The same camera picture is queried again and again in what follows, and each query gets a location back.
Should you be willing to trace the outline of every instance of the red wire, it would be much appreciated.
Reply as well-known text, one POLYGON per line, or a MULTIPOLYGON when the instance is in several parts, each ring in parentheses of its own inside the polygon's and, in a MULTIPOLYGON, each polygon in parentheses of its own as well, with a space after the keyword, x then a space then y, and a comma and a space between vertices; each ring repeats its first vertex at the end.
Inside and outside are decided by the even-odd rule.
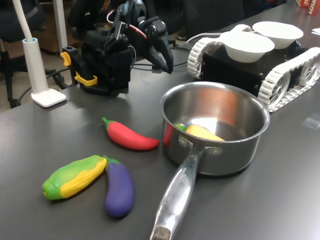
MULTIPOLYGON (((115 10, 112 10, 112 11, 110 11, 110 12, 106 15, 106 20, 107 20, 109 23, 111 23, 111 24, 113 24, 114 22, 109 20, 109 16, 110 16, 114 11, 115 11, 115 10)), ((139 33, 144 39, 147 39, 147 36, 146 36, 139 28, 137 28, 137 27, 135 27, 135 26, 133 26, 133 25, 131 25, 131 24, 129 24, 129 27, 130 27, 131 29, 135 30, 137 33, 139 33)))

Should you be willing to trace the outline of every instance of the white track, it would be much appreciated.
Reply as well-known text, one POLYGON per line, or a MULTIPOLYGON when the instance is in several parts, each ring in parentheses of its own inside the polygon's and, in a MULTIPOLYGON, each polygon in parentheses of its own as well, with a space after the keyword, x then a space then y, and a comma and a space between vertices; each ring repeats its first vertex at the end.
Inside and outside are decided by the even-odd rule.
MULTIPOLYGON (((237 25, 232 31, 248 31, 246 25, 237 25)), ((192 48, 187 62, 188 72, 195 78, 201 78, 201 66, 204 53, 214 51, 223 45, 222 39, 204 37, 192 48)), ((275 68, 262 81, 258 98, 268 106, 269 112, 282 108, 293 99, 310 89, 320 77, 320 47, 310 48, 303 54, 284 62, 275 68), (289 88, 291 71, 303 67, 298 85, 289 88)))

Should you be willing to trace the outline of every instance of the yellow clamp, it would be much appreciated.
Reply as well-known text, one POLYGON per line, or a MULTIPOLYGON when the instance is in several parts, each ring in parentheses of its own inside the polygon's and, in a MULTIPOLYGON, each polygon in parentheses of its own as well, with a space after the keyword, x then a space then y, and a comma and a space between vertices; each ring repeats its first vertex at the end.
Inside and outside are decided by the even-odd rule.
POLYGON ((62 53, 60 54, 60 56, 61 56, 61 57, 63 58, 63 60, 64 60, 64 65, 65 65, 66 67, 69 67, 69 66, 71 65, 71 58, 70 58, 69 54, 66 53, 66 52, 62 52, 62 53))
POLYGON ((98 83, 98 78, 94 76, 94 79, 92 80, 85 80, 84 78, 80 77, 77 73, 77 76, 74 77, 75 80, 77 80, 79 83, 82 83, 83 85, 87 86, 87 87, 90 87, 92 85, 95 85, 98 83))

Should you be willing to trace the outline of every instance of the pot rim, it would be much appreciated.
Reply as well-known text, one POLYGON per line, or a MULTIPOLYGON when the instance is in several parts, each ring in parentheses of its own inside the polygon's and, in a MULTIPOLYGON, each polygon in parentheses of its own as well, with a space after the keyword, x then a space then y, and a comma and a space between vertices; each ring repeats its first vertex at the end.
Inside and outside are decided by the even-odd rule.
POLYGON ((245 142, 251 139, 254 139, 256 137, 259 137, 269 126, 270 124, 270 113, 268 108, 253 94, 251 94, 250 92, 247 92, 239 87, 236 86, 231 86, 228 84, 224 84, 224 83, 217 83, 217 82, 211 82, 211 81, 195 81, 195 82, 188 82, 188 83, 183 83, 177 86, 174 86, 173 88, 169 89, 161 98, 160 101, 160 106, 161 106, 161 113, 163 118, 175 129, 177 129, 179 132, 184 133, 190 137, 193 137, 197 140, 201 140, 201 141, 208 141, 208 142, 212 142, 212 143, 219 143, 219 144, 227 144, 227 143, 240 143, 240 142, 245 142), (165 111, 164 111, 164 105, 166 100, 168 99, 168 97, 172 94, 174 94, 175 92, 177 92, 179 89, 182 88, 191 88, 192 86, 207 86, 207 87, 216 87, 218 89, 231 89, 233 91, 236 92, 240 92, 242 94, 245 94, 246 96, 250 97, 262 110, 262 114, 264 115, 264 125, 263 127, 260 129, 259 132, 257 132, 256 134, 249 136, 247 138, 243 138, 243 139, 239 139, 239 140, 233 140, 233 141, 215 141, 215 140, 209 140, 209 139, 205 139, 205 138, 201 138, 201 137, 197 137, 194 135, 191 135, 187 132, 182 131, 181 129, 179 129, 178 127, 176 127, 171 121, 169 121, 169 119, 167 118, 165 111))

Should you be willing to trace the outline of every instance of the purple eggplant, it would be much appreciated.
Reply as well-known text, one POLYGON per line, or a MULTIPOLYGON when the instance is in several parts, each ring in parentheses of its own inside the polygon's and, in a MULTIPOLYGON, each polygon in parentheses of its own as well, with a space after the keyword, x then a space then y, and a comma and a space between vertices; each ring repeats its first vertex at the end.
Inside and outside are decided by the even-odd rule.
POLYGON ((125 165, 112 158, 107 158, 105 170, 108 175, 108 192, 104 209, 111 217, 124 217, 130 212, 135 197, 130 173, 125 165))

